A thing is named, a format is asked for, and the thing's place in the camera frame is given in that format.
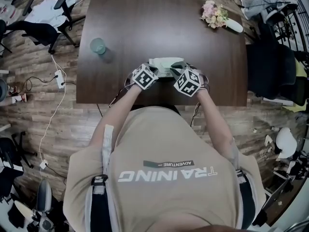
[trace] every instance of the desk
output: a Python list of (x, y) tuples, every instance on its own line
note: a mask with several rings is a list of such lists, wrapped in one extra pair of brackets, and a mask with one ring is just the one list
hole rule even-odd
[[(180, 57), (210, 80), (216, 105), (246, 106), (247, 58), (243, 33), (211, 29), (200, 20), (203, 0), (91, 0), (82, 32), (77, 70), (77, 103), (110, 103), (127, 75), (150, 58)], [(241, 23), (240, 16), (229, 17)], [(107, 51), (97, 55), (90, 42), (100, 37)], [(136, 104), (193, 105), (159, 82)]]

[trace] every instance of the backpack strap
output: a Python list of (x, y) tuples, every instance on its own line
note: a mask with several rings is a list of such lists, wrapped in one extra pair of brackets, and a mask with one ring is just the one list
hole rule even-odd
[(112, 232), (110, 211), (108, 208), (107, 192), (105, 181), (108, 179), (106, 174), (96, 176), (92, 179), (92, 203), (90, 231)]
[(250, 182), (242, 170), (236, 170), (239, 188), (242, 197), (243, 218), (241, 229), (248, 229), (254, 221), (255, 203)]

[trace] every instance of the beige t-shirt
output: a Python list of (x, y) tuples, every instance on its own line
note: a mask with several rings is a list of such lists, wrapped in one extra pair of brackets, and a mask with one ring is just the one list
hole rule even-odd
[[(77, 232), (85, 230), (85, 195), (92, 177), (101, 174), (100, 158), (100, 149), (88, 148), (70, 159), (64, 213)], [(257, 162), (239, 154), (239, 164), (253, 180), (258, 213), (265, 195)], [(108, 176), (122, 232), (151, 232), (176, 224), (235, 228), (241, 223), (235, 167), (169, 109), (147, 107), (130, 113), (111, 154)]]

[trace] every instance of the glass cup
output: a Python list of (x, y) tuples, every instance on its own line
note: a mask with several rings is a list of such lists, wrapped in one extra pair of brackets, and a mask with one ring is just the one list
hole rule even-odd
[(90, 49), (97, 54), (103, 54), (106, 51), (106, 46), (101, 38), (95, 38), (90, 43)]

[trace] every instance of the vase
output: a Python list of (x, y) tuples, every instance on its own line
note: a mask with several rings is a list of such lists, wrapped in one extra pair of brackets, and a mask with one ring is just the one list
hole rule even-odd
[(238, 33), (241, 33), (243, 31), (242, 25), (230, 18), (227, 19), (226, 26)]

